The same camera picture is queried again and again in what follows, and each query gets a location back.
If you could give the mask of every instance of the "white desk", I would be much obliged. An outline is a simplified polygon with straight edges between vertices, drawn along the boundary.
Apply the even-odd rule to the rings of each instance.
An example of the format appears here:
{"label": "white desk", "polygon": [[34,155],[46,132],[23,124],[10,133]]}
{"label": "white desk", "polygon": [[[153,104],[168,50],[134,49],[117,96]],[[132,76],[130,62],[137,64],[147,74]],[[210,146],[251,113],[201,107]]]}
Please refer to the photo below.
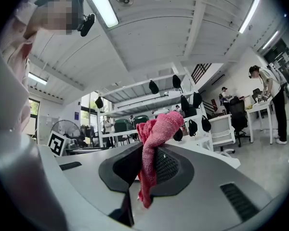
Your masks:
{"label": "white desk", "polygon": [[175,141],[174,139],[171,139],[166,141],[165,144],[179,146],[193,152],[198,152],[212,157],[216,157],[224,161],[225,163],[229,164],[233,168],[238,168],[241,165],[239,159],[237,158],[223,156],[208,149],[205,149],[199,145],[196,145],[194,137],[184,136],[181,141]]}
{"label": "white desk", "polygon": [[125,131],[125,132],[119,132],[119,133],[115,133],[114,131],[111,131],[108,134],[103,134],[102,138],[116,137],[116,136],[121,136],[121,135],[130,135],[130,134],[134,134],[134,133],[137,133],[136,129]]}
{"label": "white desk", "polygon": [[270,105],[271,105],[271,99],[268,99],[268,101],[266,102],[262,102],[262,103],[256,103],[253,105],[253,107],[250,110],[246,110],[247,113],[247,117],[249,120],[249,128],[250,128],[250,142],[253,143],[254,142],[254,134],[253,134],[253,130],[252,130],[252,122],[251,122],[251,117],[250,114],[253,112],[257,112],[259,113],[259,119],[260,119],[260,129],[261,131],[263,130],[263,126],[262,126],[262,118],[261,118],[261,110],[267,110],[268,112],[268,117],[269,117],[269,128],[270,128],[270,144],[273,143],[273,127],[272,127],[272,118],[271,118],[271,110],[270,110]]}

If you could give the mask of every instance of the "smoke detector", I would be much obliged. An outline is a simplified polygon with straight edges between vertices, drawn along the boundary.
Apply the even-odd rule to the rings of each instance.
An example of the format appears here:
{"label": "smoke detector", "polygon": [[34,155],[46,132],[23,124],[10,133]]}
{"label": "smoke detector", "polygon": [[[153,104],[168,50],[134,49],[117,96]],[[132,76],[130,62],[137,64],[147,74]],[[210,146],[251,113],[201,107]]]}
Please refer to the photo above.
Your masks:
{"label": "smoke detector", "polygon": [[119,0],[122,7],[130,7],[134,3],[134,0]]}

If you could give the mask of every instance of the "floor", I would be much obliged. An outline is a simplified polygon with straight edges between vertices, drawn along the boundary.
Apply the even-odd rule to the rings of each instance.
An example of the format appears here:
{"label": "floor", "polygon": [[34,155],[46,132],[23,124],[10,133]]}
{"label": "floor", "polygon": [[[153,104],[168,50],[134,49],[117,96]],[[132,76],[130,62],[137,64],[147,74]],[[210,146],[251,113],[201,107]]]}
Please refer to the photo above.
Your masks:
{"label": "floor", "polygon": [[[260,131],[260,121],[257,119],[253,123],[254,143],[249,139],[242,139],[242,147],[238,147],[238,142],[225,146],[224,148],[235,149],[232,157],[238,158],[241,166],[238,170],[262,186],[274,198],[289,189],[289,104],[286,105],[288,143],[279,145],[273,141],[270,145],[270,135],[268,129],[268,117],[263,118],[263,131]],[[272,113],[273,128],[277,128],[275,113]],[[135,181],[130,187],[131,206],[135,223],[141,218],[146,209],[142,203],[137,200],[140,189],[140,183]]]}

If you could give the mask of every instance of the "electric fan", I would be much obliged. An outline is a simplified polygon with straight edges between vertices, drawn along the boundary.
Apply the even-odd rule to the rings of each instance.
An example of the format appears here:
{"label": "electric fan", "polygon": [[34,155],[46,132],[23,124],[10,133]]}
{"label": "electric fan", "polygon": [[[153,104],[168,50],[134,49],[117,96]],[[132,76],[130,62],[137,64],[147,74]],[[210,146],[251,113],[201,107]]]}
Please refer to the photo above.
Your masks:
{"label": "electric fan", "polygon": [[62,134],[69,139],[78,140],[78,138],[81,136],[79,127],[74,122],[69,120],[61,120],[56,122],[52,127],[52,131]]}

